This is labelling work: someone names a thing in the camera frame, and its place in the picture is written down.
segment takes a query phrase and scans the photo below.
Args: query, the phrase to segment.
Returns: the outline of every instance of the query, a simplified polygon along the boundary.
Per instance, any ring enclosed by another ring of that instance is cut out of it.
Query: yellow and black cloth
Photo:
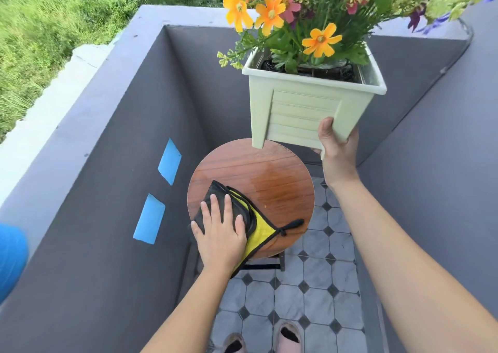
[[[224,186],[215,180],[211,183],[203,200],[208,205],[209,211],[211,211],[211,194],[214,194],[218,199],[222,217],[225,210],[225,194],[229,194],[232,200],[233,223],[235,223],[235,218],[241,214],[246,226],[246,250],[244,251],[240,264],[233,271],[232,278],[258,251],[258,249],[263,247],[271,239],[276,237],[278,234],[285,236],[286,230],[299,227],[304,223],[304,219],[296,219],[283,227],[276,227],[245,195],[237,189],[230,186]],[[194,220],[204,233],[204,223],[201,209],[197,211]]]

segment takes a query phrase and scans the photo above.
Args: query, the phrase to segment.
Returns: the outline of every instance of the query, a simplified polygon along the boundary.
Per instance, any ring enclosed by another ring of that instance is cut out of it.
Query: potted plant
[[[365,43],[372,29],[410,17],[414,31],[425,18],[421,30],[428,33],[480,1],[223,0],[240,41],[218,57],[221,66],[231,62],[249,76],[252,145],[262,148],[270,139],[322,148],[316,131],[326,116],[345,140],[373,96],[387,91]]]

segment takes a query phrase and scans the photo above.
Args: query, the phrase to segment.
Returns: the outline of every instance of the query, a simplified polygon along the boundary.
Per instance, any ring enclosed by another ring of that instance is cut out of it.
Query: shoe
[[[223,343],[223,353],[246,353],[246,343],[241,334],[233,333]]]
[[[284,322],[275,337],[276,353],[303,353],[301,333],[292,322]]]

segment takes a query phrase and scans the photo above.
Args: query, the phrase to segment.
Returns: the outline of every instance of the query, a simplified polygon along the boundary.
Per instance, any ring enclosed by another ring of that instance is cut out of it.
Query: planter rim
[[[370,49],[368,45],[365,45],[366,53],[368,55],[368,58],[370,60],[370,63],[362,66],[363,68],[368,68],[371,67],[372,73],[374,75],[373,82],[376,83],[376,85],[372,84],[358,84],[358,83],[349,83],[347,81],[338,81],[338,80],[329,80],[329,79],[320,79],[316,77],[308,77],[308,76],[300,76],[300,75],[293,75],[289,73],[281,73],[281,72],[271,72],[271,71],[265,71],[257,68],[252,68],[252,61],[254,60],[254,57],[258,53],[258,49],[255,49],[250,55],[249,58],[246,61],[246,64],[244,65],[244,68],[242,69],[242,74],[243,75],[249,75],[249,76],[257,76],[257,77],[264,77],[268,79],[276,79],[276,80],[286,80],[286,81],[293,81],[293,82],[300,82],[300,83],[307,83],[307,84],[314,84],[314,85],[322,85],[326,87],[334,87],[334,88],[343,88],[343,89],[351,89],[355,91],[360,91],[360,92],[370,92],[370,93],[375,93],[378,95],[384,95],[387,92],[387,86],[384,83],[384,79],[382,77],[381,70],[377,66],[377,62],[375,61],[375,58],[373,57],[372,53],[370,52]]]

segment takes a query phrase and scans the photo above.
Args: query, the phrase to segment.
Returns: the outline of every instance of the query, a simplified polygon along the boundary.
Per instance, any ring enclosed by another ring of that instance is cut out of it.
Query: person's left hand
[[[246,228],[242,215],[235,219],[233,230],[233,211],[230,196],[225,195],[225,212],[221,222],[220,206],[214,194],[211,194],[211,214],[208,205],[202,201],[201,210],[204,222],[204,234],[195,221],[192,221],[199,253],[205,269],[221,271],[231,275],[240,263],[246,248]]]

